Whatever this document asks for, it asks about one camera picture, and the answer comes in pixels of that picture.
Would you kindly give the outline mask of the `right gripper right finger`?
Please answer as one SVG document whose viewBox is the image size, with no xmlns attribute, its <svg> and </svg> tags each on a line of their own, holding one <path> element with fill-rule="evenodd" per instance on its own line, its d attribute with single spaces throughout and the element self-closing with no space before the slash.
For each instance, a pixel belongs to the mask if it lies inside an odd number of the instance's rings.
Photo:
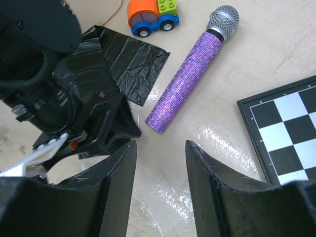
<svg viewBox="0 0 316 237">
<path fill-rule="evenodd" d="M 278 222 L 268 208 L 275 187 L 210 156 L 195 142 L 185 144 L 186 167 L 199 237 L 277 237 Z"/>
</svg>

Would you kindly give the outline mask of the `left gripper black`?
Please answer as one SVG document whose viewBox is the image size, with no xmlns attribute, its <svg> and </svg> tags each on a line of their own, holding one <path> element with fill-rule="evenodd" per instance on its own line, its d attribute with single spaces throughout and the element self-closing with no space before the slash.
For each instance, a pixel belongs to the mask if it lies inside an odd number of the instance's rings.
<svg viewBox="0 0 316 237">
<path fill-rule="evenodd" d="M 70 92 L 50 93 L 36 101 L 34 111 L 32 123 L 42 133 L 33 148 L 68 134 L 57 158 L 111 155 L 141 135 L 126 96 L 119 92 L 88 93 L 84 102 Z"/>
</svg>

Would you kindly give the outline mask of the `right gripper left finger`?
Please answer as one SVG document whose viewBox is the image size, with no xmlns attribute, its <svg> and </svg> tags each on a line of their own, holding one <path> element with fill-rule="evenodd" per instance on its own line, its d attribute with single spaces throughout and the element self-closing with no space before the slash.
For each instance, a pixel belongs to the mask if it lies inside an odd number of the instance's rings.
<svg viewBox="0 0 316 237">
<path fill-rule="evenodd" d="M 59 214 L 51 237 L 124 237 L 127 232 L 137 160 L 136 141 L 53 187 Z"/>
</svg>

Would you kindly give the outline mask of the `black trash bag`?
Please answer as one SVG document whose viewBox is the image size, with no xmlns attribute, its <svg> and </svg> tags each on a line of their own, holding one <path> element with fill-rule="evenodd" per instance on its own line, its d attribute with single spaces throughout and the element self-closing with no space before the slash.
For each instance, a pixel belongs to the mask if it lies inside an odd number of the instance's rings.
<svg viewBox="0 0 316 237">
<path fill-rule="evenodd" d="M 78 98 L 115 86 L 127 100 L 143 106 L 169 52 L 102 26 L 83 33 L 79 47 L 54 74 Z"/>
</svg>

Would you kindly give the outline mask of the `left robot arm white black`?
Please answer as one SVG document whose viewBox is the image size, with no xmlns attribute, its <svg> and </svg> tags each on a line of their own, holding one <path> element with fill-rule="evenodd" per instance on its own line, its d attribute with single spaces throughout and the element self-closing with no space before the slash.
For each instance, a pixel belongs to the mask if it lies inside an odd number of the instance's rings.
<svg viewBox="0 0 316 237">
<path fill-rule="evenodd" d="M 60 156 L 110 155 L 141 135 L 95 35 L 61 0 L 0 3 L 0 99 L 41 131 L 68 134 Z"/>
</svg>

